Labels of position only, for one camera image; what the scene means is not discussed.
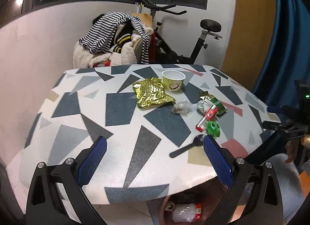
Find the person's right hand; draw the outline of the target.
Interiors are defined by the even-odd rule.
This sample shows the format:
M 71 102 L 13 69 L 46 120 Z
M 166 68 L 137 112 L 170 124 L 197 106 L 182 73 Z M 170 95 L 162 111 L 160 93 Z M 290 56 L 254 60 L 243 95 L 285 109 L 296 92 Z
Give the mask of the person's right hand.
M 285 162 L 287 164 L 293 162 L 296 159 L 299 143 L 299 139 L 291 139 L 287 142 L 285 146 L 287 152 L 287 159 Z

